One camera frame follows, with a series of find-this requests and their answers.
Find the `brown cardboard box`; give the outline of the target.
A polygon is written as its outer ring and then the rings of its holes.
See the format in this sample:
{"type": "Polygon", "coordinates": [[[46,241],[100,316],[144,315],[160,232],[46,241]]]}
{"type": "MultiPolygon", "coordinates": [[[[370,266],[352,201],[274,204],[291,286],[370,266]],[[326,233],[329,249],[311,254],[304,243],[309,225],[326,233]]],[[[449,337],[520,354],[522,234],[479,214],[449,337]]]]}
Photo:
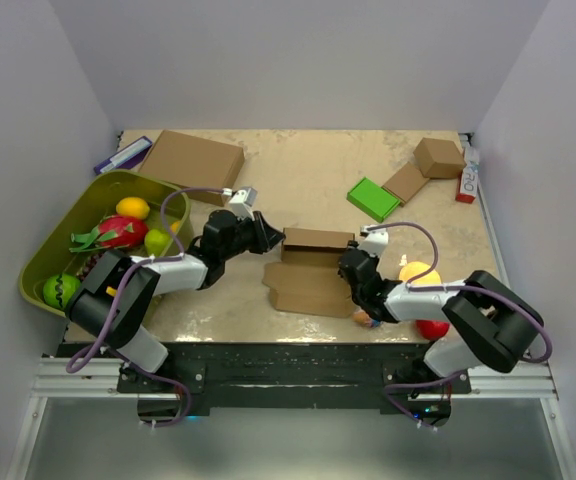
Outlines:
{"type": "Polygon", "coordinates": [[[338,262],[350,232],[286,228],[280,260],[264,268],[273,308],[291,313],[346,318],[355,310],[350,287],[338,274],[338,262]]]}

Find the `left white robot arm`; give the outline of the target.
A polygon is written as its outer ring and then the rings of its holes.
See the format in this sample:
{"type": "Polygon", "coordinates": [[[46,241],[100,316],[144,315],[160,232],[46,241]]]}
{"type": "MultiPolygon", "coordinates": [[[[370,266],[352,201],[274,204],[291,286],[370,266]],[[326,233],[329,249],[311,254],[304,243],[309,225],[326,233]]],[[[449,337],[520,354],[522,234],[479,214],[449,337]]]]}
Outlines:
{"type": "Polygon", "coordinates": [[[175,380],[175,368],[166,362],[169,350],[142,326],[152,298],[207,289],[224,275],[228,260],[246,252],[265,254],[284,239],[259,211],[238,217],[217,210],[184,253],[131,257],[106,252],[67,303],[67,318],[96,340],[73,356],[66,371],[79,372],[105,346],[141,368],[139,378],[151,391],[168,390],[175,380]]]}

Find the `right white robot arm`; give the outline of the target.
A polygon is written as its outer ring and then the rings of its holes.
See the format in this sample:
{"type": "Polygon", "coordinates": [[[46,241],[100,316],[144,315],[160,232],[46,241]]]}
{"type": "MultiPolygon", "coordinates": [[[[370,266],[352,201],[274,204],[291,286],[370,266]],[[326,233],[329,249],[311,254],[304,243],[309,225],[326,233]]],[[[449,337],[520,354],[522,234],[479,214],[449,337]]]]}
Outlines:
{"type": "Polygon", "coordinates": [[[349,285],[355,305],[379,322],[436,321],[457,332],[433,341],[421,358],[399,367],[395,381],[434,393],[449,378],[480,365],[509,373],[526,359],[525,352],[538,336],[545,352],[530,361],[543,362],[552,354],[541,316],[490,273],[476,270],[462,281],[414,285],[382,278],[378,263],[377,256],[354,241],[342,254],[339,275],[349,285]]]}

